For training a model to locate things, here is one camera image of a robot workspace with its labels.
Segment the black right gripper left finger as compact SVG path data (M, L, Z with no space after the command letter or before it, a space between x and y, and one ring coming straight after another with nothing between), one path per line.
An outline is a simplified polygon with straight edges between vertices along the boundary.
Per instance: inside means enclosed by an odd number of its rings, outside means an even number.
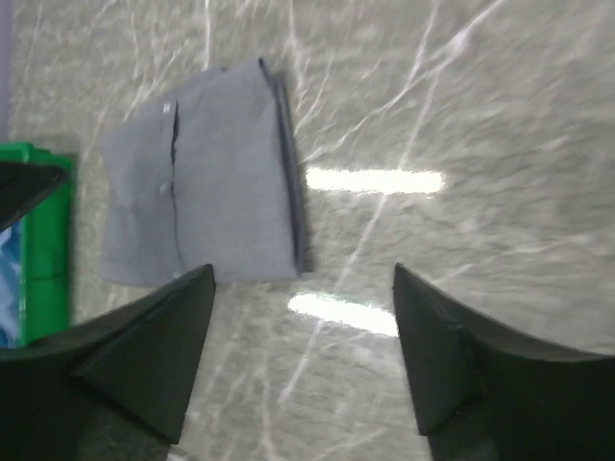
M210 265L27 347L1 351L1 457L75 460L98 416L179 443L214 301Z

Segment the grey long sleeve shirt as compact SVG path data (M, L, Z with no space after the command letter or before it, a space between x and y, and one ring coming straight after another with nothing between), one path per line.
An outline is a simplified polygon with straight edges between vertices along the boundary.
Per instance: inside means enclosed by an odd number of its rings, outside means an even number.
M281 73L254 59L204 70L102 141L104 280L157 287L210 264L221 282L306 269L303 188Z

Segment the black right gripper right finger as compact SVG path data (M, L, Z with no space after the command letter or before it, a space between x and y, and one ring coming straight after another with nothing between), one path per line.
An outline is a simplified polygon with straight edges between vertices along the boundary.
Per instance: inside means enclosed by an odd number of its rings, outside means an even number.
M412 407L435 460L610 460L614 359L511 328L397 265Z

